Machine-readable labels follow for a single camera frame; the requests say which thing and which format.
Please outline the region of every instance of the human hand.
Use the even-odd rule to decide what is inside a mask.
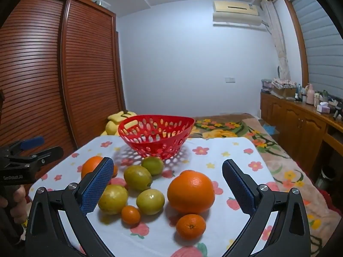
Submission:
[[[17,202],[17,205],[12,208],[10,212],[11,216],[14,218],[14,222],[17,224],[22,224],[27,219],[25,195],[25,188],[23,185],[13,193],[13,200]],[[7,207],[7,204],[7,200],[0,196],[0,207],[5,208]]]

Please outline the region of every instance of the wooden window frame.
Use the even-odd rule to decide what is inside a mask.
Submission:
[[[306,86],[306,85],[308,85],[309,82],[308,82],[308,62],[307,62],[307,54],[306,54],[304,36],[302,35],[299,19],[297,17],[297,14],[295,12],[295,9],[294,9],[292,3],[289,0],[285,0],[285,3],[287,5],[290,16],[292,18],[293,25],[295,28],[295,33],[296,33],[296,36],[298,39],[298,46],[299,46],[299,51],[300,51],[300,61],[301,61],[302,85]]]

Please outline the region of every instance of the brown blanket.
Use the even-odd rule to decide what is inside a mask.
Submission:
[[[287,153],[267,134],[259,121],[249,114],[197,117],[190,137],[246,137],[252,141],[276,182],[272,190],[301,191],[311,232],[311,254],[316,255],[336,229],[341,216],[329,210],[324,197]]]

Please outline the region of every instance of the screw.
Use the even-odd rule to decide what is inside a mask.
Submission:
[[[299,194],[299,190],[298,190],[297,188],[292,188],[292,192],[293,192],[294,194],[296,194],[296,195]]]
[[[39,187],[39,188],[37,189],[37,193],[43,193],[44,190],[45,190],[44,187]]]
[[[267,191],[268,187],[266,185],[260,185],[260,190]]]
[[[68,185],[68,188],[69,188],[70,190],[74,190],[77,186],[78,186],[77,183],[71,183],[71,184]]]

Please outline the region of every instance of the red plastic basket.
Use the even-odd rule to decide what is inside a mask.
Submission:
[[[136,121],[134,126],[127,127]],[[188,117],[138,115],[119,124],[120,137],[141,156],[168,159],[175,155],[191,133],[195,120]]]

